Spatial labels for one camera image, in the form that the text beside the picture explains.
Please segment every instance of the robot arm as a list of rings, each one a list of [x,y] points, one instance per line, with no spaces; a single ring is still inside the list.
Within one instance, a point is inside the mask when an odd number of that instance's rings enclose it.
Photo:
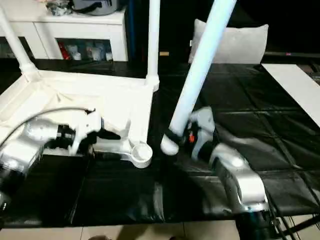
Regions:
[[[0,150],[0,206],[9,203],[28,175],[32,166],[41,158],[45,145],[63,137],[63,126],[46,119],[28,122],[22,133]]]
[[[96,112],[88,113],[74,129],[44,118],[24,125],[22,133],[0,147],[0,211],[22,185],[32,167],[41,159],[45,148],[68,149],[69,155],[96,152],[114,153],[137,168],[151,162],[152,149],[144,142],[131,143],[128,138],[103,128],[103,119]]]
[[[236,149],[219,143],[211,108],[193,112],[180,142],[177,139],[171,141],[184,146],[194,161],[208,163],[219,177],[240,239],[272,239],[276,232],[262,179]]]

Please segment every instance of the white cabinet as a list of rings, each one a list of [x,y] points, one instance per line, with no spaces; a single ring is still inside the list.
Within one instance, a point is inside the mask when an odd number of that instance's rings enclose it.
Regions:
[[[32,22],[12,22],[12,27],[18,37],[24,37],[35,59],[48,59],[48,55]],[[5,34],[0,26],[0,37]]]
[[[124,24],[35,22],[49,59],[63,59],[57,39],[110,40],[114,61],[128,61]]]
[[[52,16],[35,0],[1,0],[19,37],[25,37],[36,59],[63,59],[57,39],[109,40],[114,61],[128,61],[126,9],[106,16]]]

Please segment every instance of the white pillow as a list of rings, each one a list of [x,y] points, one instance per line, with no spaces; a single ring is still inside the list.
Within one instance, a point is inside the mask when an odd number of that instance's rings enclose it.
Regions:
[[[196,19],[189,63],[192,63],[206,23]],[[260,27],[227,27],[212,62],[216,64],[259,64],[265,53],[268,25]]]

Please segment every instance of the black tablecloth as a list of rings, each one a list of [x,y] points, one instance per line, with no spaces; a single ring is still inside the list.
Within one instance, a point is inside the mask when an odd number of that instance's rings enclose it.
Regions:
[[[145,66],[120,62],[39,60],[36,65],[42,70],[146,75]],[[7,60],[0,66],[4,91],[19,68]],[[160,64],[159,69],[148,132],[151,165],[137,169],[116,159],[44,156],[8,208],[5,227],[233,218],[219,179],[205,164],[192,162],[183,151],[176,157],[161,153],[189,66]],[[195,108],[207,105],[214,110],[220,141],[246,157],[284,215],[319,212],[306,182],[320,197],[320,128],[261,66],[213,65]]]

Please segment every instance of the orange component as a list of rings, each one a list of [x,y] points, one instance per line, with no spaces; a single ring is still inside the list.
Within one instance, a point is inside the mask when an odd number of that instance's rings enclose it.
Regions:
[[[194,141],[195,141],[195,136],[193,136],[193,134],[190,133],[190,135],[189,135],[189,142],[190,142],[190,143],[193,143]]]

